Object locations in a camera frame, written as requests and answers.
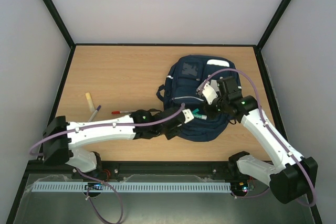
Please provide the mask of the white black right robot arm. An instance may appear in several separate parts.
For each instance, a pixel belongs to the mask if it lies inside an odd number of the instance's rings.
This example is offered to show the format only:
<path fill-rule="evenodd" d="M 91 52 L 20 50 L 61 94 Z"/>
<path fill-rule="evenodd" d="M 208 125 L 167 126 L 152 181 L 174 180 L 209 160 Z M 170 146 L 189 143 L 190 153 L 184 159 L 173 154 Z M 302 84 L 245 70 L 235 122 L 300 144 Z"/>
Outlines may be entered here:
<path fill-rule="evenodd" d="M 258 100 L 244 97 L 234 77 L 217 81 L 214 89 L 204 81 L 197 89 L 206 99 L 204 110 L 208 117 L 227 113 L 243 125 L 259 142 L 271 159 L 267 163 L 239 152 L 229 158 L 229 172 L 239 178 L 251 176 L 267 185 L 279 202 L 287 204 L 299 197 L 314 193 L 318 164 L 305 158 L 292 147 L 267 119 Z"/>

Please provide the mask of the green white glue stick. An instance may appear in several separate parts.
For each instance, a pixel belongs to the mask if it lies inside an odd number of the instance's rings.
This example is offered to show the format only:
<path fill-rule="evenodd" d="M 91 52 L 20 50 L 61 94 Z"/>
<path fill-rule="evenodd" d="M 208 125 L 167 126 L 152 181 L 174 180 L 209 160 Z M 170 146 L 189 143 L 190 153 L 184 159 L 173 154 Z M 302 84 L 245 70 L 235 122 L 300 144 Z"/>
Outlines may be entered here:
<path fill-rule="evenodd" d="M 202 119 L 202 120 L 206 120 L 207 119 L 206 115 L 202 115 L 202 114 L 193 114 L 193 115 L 197 119 Z"/>

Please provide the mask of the red cap marker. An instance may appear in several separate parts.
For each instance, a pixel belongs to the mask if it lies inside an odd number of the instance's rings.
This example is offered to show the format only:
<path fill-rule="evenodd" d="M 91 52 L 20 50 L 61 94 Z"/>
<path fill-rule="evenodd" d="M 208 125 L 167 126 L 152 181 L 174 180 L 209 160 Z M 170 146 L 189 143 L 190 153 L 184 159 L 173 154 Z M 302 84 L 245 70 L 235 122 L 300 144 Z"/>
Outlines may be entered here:
<path fill-rule="evenodd" d="M 136 110 L 122 110 L 122 111 L 112 111 L 111 114 L 131 114 Z"/>

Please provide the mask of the navy blue student backpack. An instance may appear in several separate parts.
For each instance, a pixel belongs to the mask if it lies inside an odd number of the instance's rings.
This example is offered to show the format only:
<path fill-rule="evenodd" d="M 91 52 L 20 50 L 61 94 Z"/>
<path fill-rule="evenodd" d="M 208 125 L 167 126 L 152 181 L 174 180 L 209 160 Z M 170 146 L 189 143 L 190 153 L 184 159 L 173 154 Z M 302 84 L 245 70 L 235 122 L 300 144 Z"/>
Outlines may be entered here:
<path fill-rule="evenodd" d="M 180 106 L 191 111 L 199 109 L 198 114 L 204 115 L 205 98 L 196 93 L 200 84 L 214 72 L 235 69 L 232 61 L 215 56 L 188 55 L 180 58 L 166 76 L 165 84 L 159 86 L 156 96 L 163 102 L 164 109 Z M 237 121 L 228 114 L 221 114 L 215 119 L 193 119 L 185 124 L 179 137 L 193 142 L 209 142 L 216 139 L 229 124 Z"/>

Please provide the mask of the purple cap marker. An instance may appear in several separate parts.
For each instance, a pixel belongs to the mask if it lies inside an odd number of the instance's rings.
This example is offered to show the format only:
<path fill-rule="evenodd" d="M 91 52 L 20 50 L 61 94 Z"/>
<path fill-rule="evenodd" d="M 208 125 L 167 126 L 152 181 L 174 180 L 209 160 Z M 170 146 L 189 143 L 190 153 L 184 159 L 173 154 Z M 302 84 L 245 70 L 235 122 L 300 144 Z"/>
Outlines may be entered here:
<path fill-rule="evenodd" d="M 97 108 L 94 110 L 94 112 L 92 113 L 91 117 L 89 118 L 88 122 L 92 122 L 93 119 L 96 117 L 96 115 L 98 114 L 99 110 L 101 109 L 101 105 L 97 106 Z"/>

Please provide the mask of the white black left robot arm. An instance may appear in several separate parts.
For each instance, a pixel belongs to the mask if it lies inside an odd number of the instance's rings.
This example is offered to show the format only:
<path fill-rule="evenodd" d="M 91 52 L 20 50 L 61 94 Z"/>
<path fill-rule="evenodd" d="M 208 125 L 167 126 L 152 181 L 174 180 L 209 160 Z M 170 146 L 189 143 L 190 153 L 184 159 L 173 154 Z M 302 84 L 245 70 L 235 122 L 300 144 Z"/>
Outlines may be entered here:
<path fill-rule="evenodd" d="M 161 135 L 170 140 L 193 118 L 192 112 L 185 108 L 137 110 L 116 119 L 95 122 L 68 122 L 65 116 L 58 116 L 43 133 L 43 164 L 67 164 L 89 173 L 100 169 L 101 161 L 97 152 L 86 151 L 84 146 L 112 140 L 149 140 Z"/>

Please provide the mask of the yellow glue stick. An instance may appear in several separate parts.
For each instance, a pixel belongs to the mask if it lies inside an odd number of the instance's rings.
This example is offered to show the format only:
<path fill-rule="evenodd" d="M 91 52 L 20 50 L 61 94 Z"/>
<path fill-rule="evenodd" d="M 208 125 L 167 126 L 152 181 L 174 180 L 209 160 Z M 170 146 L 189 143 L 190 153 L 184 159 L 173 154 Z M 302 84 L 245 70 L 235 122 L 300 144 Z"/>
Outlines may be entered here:
<path fill-rule="evenodd" d="M 92 100 L 92 97 L 91 97 L 91 94 L 89 92 L 85 93 L 85 97 L 86 97 L 86 100 L 87 100 L 87 103 L 88 103 L 88 107 L 89 107 L 89 110 L 90 112 L 94 112 L 96 107 L 93 103 L 93 100 Z"/>

